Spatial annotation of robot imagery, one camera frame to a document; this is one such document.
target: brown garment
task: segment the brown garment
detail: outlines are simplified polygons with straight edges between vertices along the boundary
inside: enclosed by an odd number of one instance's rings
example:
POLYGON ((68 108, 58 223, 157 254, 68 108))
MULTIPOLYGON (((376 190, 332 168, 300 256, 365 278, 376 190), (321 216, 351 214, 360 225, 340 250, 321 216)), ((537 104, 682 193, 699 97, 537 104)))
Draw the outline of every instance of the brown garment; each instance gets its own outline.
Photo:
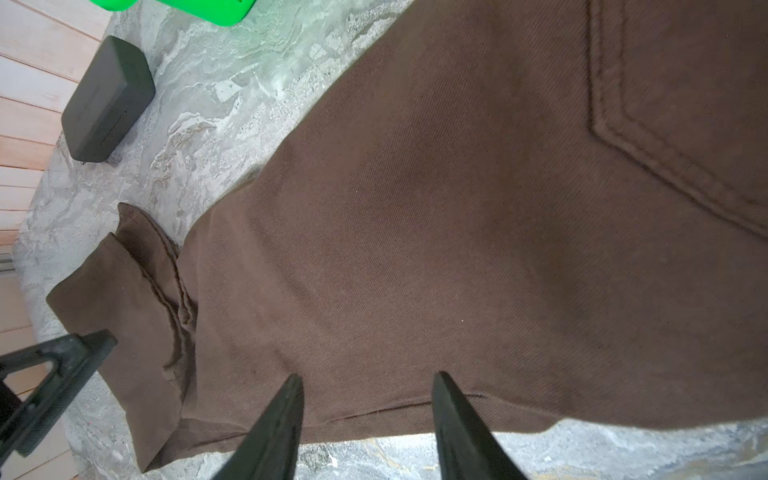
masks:
POLYGON ((178 258, 123 205, 48 302, 117 335, 142 469, 291 372, 304 442, 429 431, 438 370, 495 430, 766 415, 767 38, 765 2, 416 0, 178 258))

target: bright green plastic object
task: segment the bright green plastic object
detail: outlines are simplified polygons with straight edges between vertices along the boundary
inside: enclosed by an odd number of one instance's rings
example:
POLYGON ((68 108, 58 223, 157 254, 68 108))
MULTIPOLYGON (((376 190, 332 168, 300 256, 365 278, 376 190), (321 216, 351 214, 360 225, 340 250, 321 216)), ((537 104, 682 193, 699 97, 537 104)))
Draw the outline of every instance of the bright green plastic object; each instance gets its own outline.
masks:
MULTIPOLYGON (((228 27, 243 19, 256 0, 160 0, 166 5, 179 8, 203 20, 228 27)), ((91 0, 96 5, 111 10, 125 10, 136 0, 91 0)))

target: black case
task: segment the black case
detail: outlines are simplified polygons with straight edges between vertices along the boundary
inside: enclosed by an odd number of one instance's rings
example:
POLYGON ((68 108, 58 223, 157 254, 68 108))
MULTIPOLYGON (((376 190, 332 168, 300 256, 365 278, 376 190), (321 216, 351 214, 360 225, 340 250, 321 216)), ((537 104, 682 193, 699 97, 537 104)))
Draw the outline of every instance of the black case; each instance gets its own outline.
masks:
POLYGON ((107 160, 153 97, 141 50, 107 36, 61 114, 69 154, 81 162, 107 160))

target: gray marble tabletop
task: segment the gray marble tabletop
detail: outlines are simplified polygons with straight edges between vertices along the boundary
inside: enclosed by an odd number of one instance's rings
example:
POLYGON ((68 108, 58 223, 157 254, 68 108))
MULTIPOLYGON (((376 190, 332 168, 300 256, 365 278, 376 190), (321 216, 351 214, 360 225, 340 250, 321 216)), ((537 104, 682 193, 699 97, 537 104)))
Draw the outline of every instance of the gray marble tabletop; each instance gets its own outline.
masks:
MULTIPOLYGON (((410 1, 258 0, 231 28, 155 0, 115 14, 108 34, 146 54, 157 96, 107 163, 75 162, 59 141, 15 246, 39 339, 65 333, 45 295, 115 228, 118 201, 144 208, 182 243, 410 1)), ((101 377, 65 426, 83 479, 142 478, 124 412, 101 377)), ((768 478, 768 419, 674 432, 565 420, 498 437, 532 478, 768 478)), ((210 478, 227 457, 203 454, 145 476, 210 478)), ((296 477, 439 478, 434 436, 303 445, 296 477)))

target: back pocket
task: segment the back pocket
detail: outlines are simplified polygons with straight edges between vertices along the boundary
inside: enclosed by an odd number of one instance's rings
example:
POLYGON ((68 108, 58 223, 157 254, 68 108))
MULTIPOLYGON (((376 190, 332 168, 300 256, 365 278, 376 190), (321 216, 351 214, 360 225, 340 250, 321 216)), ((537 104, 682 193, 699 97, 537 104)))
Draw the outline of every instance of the back pocket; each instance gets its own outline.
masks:
POLYGON ((768 2, 590 0, 593 130, 768 237, 768 2))

